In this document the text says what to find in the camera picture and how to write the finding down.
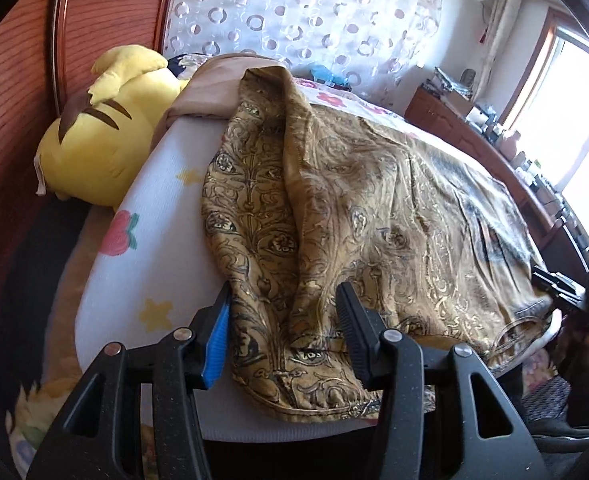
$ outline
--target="red flower print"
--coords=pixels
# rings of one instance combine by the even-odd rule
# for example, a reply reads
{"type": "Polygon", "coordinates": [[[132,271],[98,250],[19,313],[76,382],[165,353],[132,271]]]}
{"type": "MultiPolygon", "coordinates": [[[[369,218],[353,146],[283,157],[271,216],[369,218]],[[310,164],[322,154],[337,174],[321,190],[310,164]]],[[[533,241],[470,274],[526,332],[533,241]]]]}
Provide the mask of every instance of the red flower print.
{"type": "Polygon", "coordinates": [[[306,86],[307,88],[317,88],[317,84],[308,79],[297,79],[297,85],[306,86]]]}
{"type": "Polygon", "coordinates": [[[329,94],[326,94],[325,92],[319,92],[319,95],[317,95],[317,97],[321,101],[325,101],[329,105],[342,106],[343,108],[345,108],[345,104],[343,103],[343,100],[341,100],[338,97],[334,97],[334,95],[329,95],[329,94]]]}
{"type": "Polygon", "coordinates": [[[366,103],[361,103],[361,106],[363,108],[365,108],[366,110],[370,110],[373,114],[382,115],[382,114],[386,113],[386,109],[381,108],[380,106],[369,105],[366,103]]]}
{"type": "Polygon", "coordinates": [[[128,249],[136,249],[136,238],[132,231],[138,222],[137,213],[131,215],[126,210],[117,211],[98,251],[107,256],[118,256],[128,249]]]}

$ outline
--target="plush toy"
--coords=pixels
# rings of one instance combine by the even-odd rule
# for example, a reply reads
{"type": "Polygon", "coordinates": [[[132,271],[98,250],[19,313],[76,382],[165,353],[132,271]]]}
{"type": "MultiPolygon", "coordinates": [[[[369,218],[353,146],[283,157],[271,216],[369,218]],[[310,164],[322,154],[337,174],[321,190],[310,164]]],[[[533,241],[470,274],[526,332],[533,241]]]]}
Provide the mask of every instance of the plush toy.
{"type": "Polygon", "coordinates": [[[34,157],[37,194],[118,208],[150,152],[157,122],[187,84],[144,46],[118,46],[97,59],[97,80],[72,96],[34,157]]]}

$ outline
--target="dresser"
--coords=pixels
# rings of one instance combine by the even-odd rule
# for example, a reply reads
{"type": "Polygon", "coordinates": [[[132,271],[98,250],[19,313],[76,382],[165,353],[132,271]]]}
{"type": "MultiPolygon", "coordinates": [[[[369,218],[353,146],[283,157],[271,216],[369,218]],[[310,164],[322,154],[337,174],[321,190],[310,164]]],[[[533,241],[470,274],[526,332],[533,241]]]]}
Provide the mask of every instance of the dresser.
{"type": "Polygon", "coordinates": [[[422,88],[417,89],[407,107],[405,120],[475,158],[495,179],[503,182],[528,224],[534,242],[540,249],[543,248],[555,224],[534,193],[516,176],[494,146],[440,99],[422,88]]]}

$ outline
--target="bed sheet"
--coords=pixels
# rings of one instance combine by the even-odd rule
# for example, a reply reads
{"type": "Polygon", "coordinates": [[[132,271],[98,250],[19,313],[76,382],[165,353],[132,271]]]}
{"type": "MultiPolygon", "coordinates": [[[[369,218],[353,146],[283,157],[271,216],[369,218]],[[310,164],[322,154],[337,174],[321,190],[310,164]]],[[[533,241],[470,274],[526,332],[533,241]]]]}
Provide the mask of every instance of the bed sheet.
{"type": "MultiPolygon", "coordinates": [[[[299,80],[299,88],[312,104],[391,127],[404,121],[349,92],[308,80],[299,80]]],[[[101,244],[79,306],[75,341],[82,370],[108,342],[117,340],[127,348],[156,343],[172,329],[188,325],[197,309],[216,297],[223,277],[202,232],[200,200],[207,166],[226,125],[225,120],[179,118],[133,183],[101,244]]],[[[418,128],[411,132],[486,173],[477,161],[437,137],[418,128]]],[[[146,388],[144,424],[151,424],[150,399],[146,388]]],[[[208,440],[286,442],[369,425],[364,420],[296,424],[271,418],[234,384],[229,359],[213,389],[196,392],[196,403],[208,440]]]]}

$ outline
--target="yellow plush toy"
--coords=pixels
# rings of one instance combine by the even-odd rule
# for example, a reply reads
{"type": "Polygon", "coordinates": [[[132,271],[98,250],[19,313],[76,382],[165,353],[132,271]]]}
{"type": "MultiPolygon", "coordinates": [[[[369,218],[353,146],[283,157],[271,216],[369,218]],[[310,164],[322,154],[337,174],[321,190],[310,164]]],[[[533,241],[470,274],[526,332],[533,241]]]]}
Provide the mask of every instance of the yellow plush toy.
{"type": "Polygon", "coordinates": [[[37,194],[118,208],[150,152],[157,122],[186,85],[161,54],[118,46],[92,67],[97,80],[71,97],[34,157],[37,194]]]}

